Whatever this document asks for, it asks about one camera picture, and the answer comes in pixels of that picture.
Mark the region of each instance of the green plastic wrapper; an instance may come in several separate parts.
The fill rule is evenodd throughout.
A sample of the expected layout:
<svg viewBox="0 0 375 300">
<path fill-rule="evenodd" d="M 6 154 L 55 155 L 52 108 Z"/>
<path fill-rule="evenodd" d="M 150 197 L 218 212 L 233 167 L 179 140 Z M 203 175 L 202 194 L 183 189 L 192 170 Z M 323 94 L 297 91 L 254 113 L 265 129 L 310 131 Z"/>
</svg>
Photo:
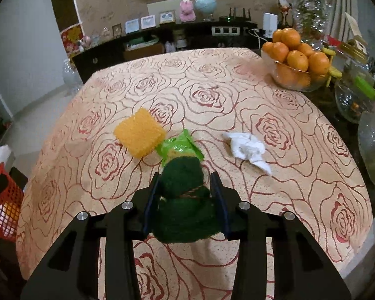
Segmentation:
<svg viewBox="0 0 375 300">
<path fill-rule="evenodd" d="M 162 158 L 163 167 L 177 157 L 197 157 L 200 161 L 204 159 L 203 153 L 194 144 L 187 129 L 184 129 L 177 137 L 162 141 L 155 150 Z"/>
</svg>

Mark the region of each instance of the globe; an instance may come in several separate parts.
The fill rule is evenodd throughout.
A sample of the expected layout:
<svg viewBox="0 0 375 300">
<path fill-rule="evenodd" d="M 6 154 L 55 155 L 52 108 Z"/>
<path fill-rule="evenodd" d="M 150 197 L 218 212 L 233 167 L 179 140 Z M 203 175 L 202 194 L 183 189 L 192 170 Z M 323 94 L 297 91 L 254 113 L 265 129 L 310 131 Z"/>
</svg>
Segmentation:
<svg viewBox="0 0 375 300">
<path fill-rule="evenodd" d="M 216 0 L 196 0 L 194 6 L 196 10 L 200 11 L 205 16 L 204 21 L 211 21 L 214 19 L 212 14 L 217 8 Z"/>
</svg>

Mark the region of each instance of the pink teddy bear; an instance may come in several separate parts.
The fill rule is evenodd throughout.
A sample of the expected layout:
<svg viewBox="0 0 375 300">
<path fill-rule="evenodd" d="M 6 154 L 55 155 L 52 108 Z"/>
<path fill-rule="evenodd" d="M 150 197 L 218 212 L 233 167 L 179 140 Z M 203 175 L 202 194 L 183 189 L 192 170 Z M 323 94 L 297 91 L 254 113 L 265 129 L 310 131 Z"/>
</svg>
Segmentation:
<svg viewBox="0 0 375 300">
<path fill-rule="evenodd" d="M 196 15 L 193 11 L 193 2 L 190 0 L 182 0 L 179 5 L 181 7 L 181 21 L 194 22 L 196 20 Z"/>
</svg>

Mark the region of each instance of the crumpled white tissue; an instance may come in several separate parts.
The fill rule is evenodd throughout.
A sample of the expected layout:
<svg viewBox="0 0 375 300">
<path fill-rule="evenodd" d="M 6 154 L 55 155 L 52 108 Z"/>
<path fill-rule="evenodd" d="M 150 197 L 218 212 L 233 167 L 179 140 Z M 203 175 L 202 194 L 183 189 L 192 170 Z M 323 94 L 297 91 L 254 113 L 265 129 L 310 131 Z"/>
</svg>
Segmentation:
<svg viewBox="0 0 375 300">
<path fill-rule="evenodd" d="M 266 163 L 262 155 L 265 153 L 264 144 L 250 133 L 222 133 L 225 140 L 231 140 L 231 151 L 235 158 L 249 160 L 268 175 L 272 176 L 271 167 Z"/>
</svg>

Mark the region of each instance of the dark cabinet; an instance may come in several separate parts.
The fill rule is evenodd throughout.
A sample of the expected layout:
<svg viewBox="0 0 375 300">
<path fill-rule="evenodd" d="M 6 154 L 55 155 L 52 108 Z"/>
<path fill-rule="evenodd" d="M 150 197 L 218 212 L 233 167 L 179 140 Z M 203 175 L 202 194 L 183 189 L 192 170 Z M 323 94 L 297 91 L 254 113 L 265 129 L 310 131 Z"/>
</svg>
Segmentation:
<svg viewBox="0 0 375 300">
<path fill-rule="evenodd" d="M 88 49 L 73 57 L 83 83 L 89 80 L 96 71 L 124 62 L 124 48 L 117 40 Z"/>
</svg>

